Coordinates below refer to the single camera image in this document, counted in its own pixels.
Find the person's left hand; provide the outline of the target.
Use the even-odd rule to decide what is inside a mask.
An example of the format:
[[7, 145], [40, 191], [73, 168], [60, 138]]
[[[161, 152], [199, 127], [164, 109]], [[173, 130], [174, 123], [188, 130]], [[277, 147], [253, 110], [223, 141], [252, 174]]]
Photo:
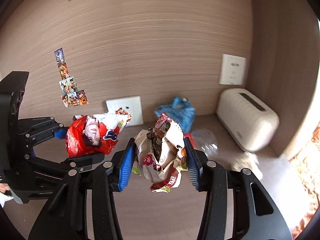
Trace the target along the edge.
[[0, 183], [0, 192], [5, 194], [7, 191], [10, 191], [9, 185], [5, 183]]

